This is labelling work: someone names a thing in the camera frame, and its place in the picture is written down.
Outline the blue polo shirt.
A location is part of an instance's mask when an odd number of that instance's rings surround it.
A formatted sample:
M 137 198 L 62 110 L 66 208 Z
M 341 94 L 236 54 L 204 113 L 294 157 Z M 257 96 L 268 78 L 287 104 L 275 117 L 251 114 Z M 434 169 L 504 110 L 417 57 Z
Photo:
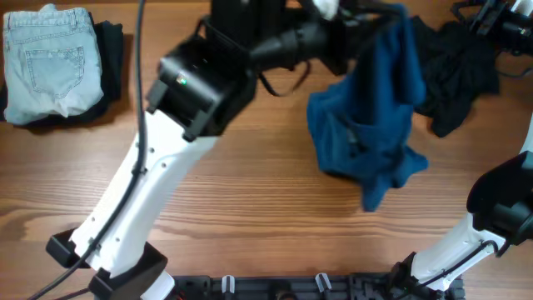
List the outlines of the blue polo shirt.
M 398 20 L 375 36 L 344 79 L 313 93 L 306 109 L 318 167 L 358 183 L 366 212 L 429 165 L 407 144 L 426 84 L 406 7 L 393 9 Z

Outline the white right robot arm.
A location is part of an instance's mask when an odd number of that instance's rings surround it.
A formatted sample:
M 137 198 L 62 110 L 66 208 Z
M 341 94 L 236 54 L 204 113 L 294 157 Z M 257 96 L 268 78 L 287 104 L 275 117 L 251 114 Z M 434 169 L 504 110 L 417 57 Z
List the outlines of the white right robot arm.
M 532 54 L 532 3 L 461 1 L 451 12 L 470 33 L 514 56 Z M 462 273 L 532 238 L 532 137 L 516 157 L 482 175 L 468 213 L 437 244 L 398 262 L 387 279 L 394 299 L 443 299 Z

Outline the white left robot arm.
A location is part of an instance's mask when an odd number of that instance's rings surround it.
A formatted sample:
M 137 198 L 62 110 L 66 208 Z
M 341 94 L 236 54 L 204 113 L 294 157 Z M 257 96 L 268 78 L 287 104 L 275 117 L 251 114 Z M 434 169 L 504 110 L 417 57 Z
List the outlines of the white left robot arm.
M 372 1 L 212 2 L 139 97 L 136 139 L 101 200 L 47 252 L 67 274 L 93 269 L 87 290 L 97 299 L 177 298 L 167 258 L 147 240 L 172 191 L 254 99 L 265 71 L 317 58 L 345 73 L 375 10 Z

